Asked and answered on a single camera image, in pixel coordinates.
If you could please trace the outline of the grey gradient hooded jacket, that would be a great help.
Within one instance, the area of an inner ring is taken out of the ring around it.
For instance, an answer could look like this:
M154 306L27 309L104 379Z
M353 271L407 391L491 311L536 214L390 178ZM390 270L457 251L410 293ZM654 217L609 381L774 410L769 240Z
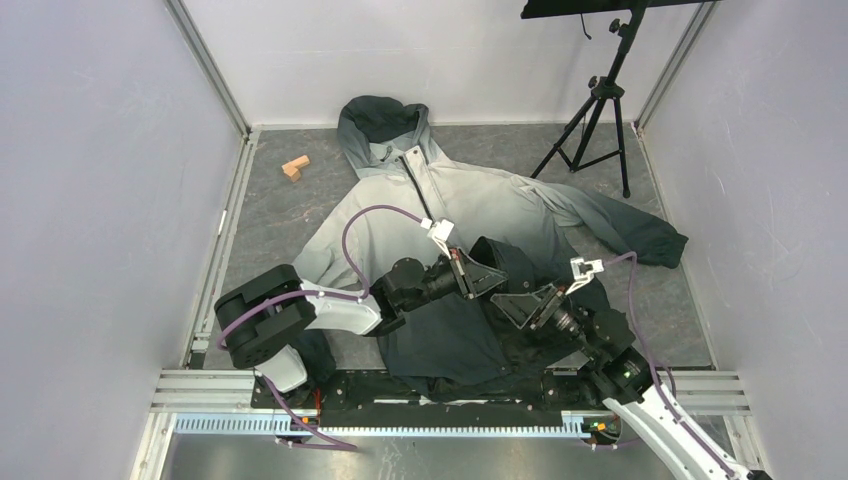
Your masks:
M378 96L342 108L337 140L358 180L295 257L303 279L342 288L406 257L433 263L439 249L414 224L424 216L450 220L453 245L482 244L516 268L515 291L570 277L570 227L647 265L680 263L687 239L665 220L597 192L453 161L428 113ZM378 345L389 373L434 401L510 389L575 349L551 325L519 330L490 302L455 294L411 312Z

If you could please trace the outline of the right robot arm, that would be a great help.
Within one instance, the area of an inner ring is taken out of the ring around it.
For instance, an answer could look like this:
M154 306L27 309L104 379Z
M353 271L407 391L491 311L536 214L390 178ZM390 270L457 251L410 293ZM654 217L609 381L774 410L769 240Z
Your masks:
M662 382L656 367L634 347L624 313L579 306L564 286L538 292L497 293L491 302L534 339L564 340L587 362L578 370L577 392L591 408L613 412L677 479L768 479L722 449Z

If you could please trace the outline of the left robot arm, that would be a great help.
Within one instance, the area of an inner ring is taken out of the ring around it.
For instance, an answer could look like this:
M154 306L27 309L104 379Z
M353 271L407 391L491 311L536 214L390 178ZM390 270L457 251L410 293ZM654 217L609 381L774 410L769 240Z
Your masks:
M450 248L424 266L402 258L377 279L367 294L324 287L299 277L283 264L223 295L214 305L221 329L219 349L232 365L269 380L290 407L314 394L313 374L295 347L307 330L340 330L383 336L404 324L408 313L443 297L473 300L503 286L505 271Z

